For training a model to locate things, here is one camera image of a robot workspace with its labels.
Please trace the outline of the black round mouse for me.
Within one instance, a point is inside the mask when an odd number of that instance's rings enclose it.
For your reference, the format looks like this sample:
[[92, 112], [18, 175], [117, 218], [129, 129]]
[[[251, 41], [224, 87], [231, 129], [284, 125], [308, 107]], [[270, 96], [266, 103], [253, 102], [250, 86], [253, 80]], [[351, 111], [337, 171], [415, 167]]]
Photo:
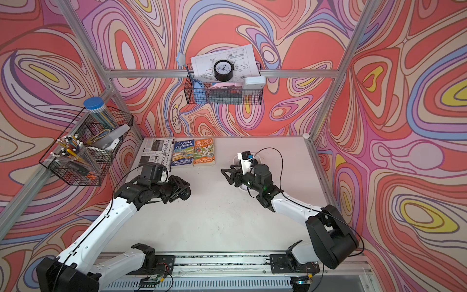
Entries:
[[191, 194], [192, 194], [192, 192], [191, 192], [190, 187], [187, 187], [187, 188], [180, 191], [179, 198], [182, 201], [186, 201], [186, 200], [188, 200], [190, 198]]

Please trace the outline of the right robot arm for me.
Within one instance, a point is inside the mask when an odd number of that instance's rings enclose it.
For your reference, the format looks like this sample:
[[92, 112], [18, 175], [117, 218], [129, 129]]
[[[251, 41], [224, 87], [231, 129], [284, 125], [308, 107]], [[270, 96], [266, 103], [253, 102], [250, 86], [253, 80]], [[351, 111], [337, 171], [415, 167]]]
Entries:
[[231, 165], [229, 169], [221, 169], [221, 173], [231, 186], [245, 186], [256, 191], [255, 199], [263, 208], [306, 228], [310, 241], [299, 240], [285, 253], [292, 270], [312, 262], [320, 262], [334, 270], [358, 249], [356, 232], [334, 206], [329, 204], [321, 208], [291, 198], [275, 185], [267, 165], [257, 164], [249, 172]]

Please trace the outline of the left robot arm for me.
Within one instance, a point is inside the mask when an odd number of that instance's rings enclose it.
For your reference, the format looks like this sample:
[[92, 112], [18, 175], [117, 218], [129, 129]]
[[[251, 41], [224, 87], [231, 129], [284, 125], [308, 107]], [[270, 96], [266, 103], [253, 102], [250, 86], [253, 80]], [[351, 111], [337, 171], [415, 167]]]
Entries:
[[147, 204], [186, 201], [191, 195], [190, 184], [169, 175], [158, 163], [141, 164], [141, 174], [123, 184], [95, 222], [56, 258], [43, 259], [36, 268], [40, 290], [43, 292], [100, 292], [112, 282], [134, 271], [154, 272], [163, 268], [155, 250], [136, 243], [127, 252], [102, 264], [96, 264], [103, 248], [133, 215]]

